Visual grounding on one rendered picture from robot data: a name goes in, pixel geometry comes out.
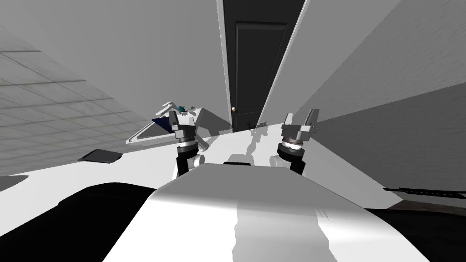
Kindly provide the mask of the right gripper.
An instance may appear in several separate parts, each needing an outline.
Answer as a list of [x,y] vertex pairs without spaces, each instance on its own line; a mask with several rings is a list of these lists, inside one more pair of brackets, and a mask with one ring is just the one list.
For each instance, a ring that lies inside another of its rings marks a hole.
[[293,113],[288,113],[281,126],[281,135],[284,139],[309,141],[311,134],[318,131],[318,127],[315,125],[318,115],[319,109],[311,109],[305,120],[305,125],[292,125]]

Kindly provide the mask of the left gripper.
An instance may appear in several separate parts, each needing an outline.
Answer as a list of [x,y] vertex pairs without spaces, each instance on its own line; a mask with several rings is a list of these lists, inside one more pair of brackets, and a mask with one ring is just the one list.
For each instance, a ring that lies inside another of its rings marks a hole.
[[185,122],[180,123],[178,113],[178,111],[169,111],[169,125],[175,138],[194,138],[196,135],[195,117],[186,116],[186,118],[182,118]]

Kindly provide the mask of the dark grey door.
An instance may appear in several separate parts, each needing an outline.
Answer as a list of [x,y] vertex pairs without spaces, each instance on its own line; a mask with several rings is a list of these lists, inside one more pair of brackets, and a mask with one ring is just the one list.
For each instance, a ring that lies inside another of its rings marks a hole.
[[256,127],[305,0],[223,0],[233,132]]

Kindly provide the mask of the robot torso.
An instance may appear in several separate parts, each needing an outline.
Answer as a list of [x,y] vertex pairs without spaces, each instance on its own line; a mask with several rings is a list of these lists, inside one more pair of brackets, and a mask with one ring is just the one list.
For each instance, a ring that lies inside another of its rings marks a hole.
[[283,167],[203,164],[155,190],[103,262],[429,262],[361,206]]

